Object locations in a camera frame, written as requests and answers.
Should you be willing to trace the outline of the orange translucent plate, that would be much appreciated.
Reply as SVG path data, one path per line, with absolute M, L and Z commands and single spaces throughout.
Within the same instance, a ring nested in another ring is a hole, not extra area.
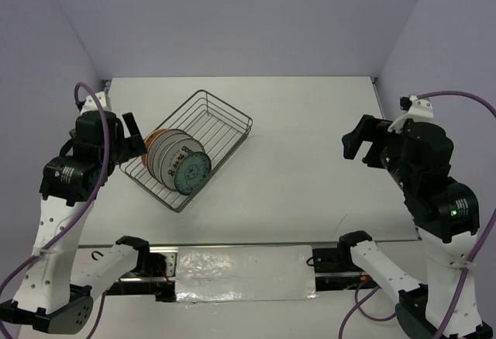
M 158 129 L 154 130 L 152 133 L 150 133 L 146 139 L 144 140 L 145 146 L 146 146 L 146 153 L 141 156 L 141 160 L 143 163 L 143 166 L 146 168 L 147 167 L 147 158 L 150 152 L 150 146 L 153 143 L 153 141 L 162 133 L 167 132 L 168 129 Z

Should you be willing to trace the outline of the white plate line drawing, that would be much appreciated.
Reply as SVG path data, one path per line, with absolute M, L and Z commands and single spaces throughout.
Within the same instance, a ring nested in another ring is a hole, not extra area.
M 157 155 L 153 159 L 153 170 L 155 174 L 155 179 L 157 181 L 160 181 L 160 163 L 163 160 L 162 157 L 165 154 L 165 150 L 167 149 L 167 146 L 184 138 L 186 137 L 179 137 L 178 135 L 174 135 L 171 138 L 169 138 L 167 141 L 164 141 L 159 145 L 159 150 L 157 152 Z

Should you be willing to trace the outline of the blue patterned small plate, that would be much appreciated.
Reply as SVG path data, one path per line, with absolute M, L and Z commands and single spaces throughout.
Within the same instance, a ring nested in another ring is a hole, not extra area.
M 212 162 L 204 152 L 188 155 L 178 166 L 174 178 L 175 188 L 182 195 L 190 195 L 199 188 L 212 170 Z

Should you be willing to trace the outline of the white plate orange sunburst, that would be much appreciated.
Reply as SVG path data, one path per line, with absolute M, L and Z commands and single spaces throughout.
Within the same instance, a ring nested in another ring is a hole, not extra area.
M 145 162 L 148 172 L 154 178 L 155 178 L 155 174 L 153 170 L 153 159 L 157 155 L 157 152 L 159 150 L 159 145 L 164 141 L 167 141 L 169 138 L 171 138 L 174 135 L 178 135 L 179 137 L 189 137 L 187 133 L 179 129 L 169 129 L 169 130 L 163 129 L 163 130 L 155 131 L 153 133 L 153 139 L 151 140 L 151 144 L 148 147 Z

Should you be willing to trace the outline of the white plate red chinese characters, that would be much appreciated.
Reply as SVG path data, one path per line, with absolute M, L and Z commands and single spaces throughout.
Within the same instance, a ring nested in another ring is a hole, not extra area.
M 179 164 L 191 153 L 204 152 L 203 145 L 192 137 L 185 137 L 170 144 L 163 155 L 159 167 L 160 182 L 169 190 L 176 192 L 174 178 Z

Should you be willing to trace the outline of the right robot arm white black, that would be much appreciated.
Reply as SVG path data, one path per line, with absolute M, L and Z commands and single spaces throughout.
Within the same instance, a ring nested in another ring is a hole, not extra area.
M 405 273 L 363 231 L 341 236 L 337 261 L 346 270 L 360 268 L 387 294 L 408 337 L 490 338 L 493 330 L 478 312 L 474 281 L 474 259 L 490 229 L 480 226 L 474 192 L 450 176 L 454 145 L 433 122 L 430 99 L 404 97 L 397 119 L 362 116 L 342 138 L 348 160 L 368 142 L 364 164 L 386 170 L 402 191 L 422 240 L 426 282 Z

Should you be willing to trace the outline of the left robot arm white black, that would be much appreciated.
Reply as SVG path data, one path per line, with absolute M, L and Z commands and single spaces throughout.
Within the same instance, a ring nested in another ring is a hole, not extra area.
M 76 334 L 90 318 L 94 302 L 131 272 L 145 275 L 152 265 L 150 245 L 119 238 L 84 271 L 73 273 L 84 222 L 99 189 L 115 167 L 145 152 L 133 114 L 118 117 L 104 92 L 78 102 L 71 138 L 43 169 L 40 221 L 33 251 L 21 269 L 14 297 L 1 304 L 1 323 L 27 325 L 46 334 Z

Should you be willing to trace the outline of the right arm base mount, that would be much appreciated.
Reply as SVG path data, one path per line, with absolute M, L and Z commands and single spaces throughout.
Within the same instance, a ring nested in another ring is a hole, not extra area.
M 313 248 L 306 265 L 315 273 L 317 292 L 355 290 L 370 277 L 352 263 L 350 256 L 338 244 Z

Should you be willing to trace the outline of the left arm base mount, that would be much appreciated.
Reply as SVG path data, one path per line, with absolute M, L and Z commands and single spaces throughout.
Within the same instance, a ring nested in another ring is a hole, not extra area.
M 176 253 L 151 253 L 144 266 L 125 273 L 108 289 L 108 296 L 150 296 L 175 303 Z

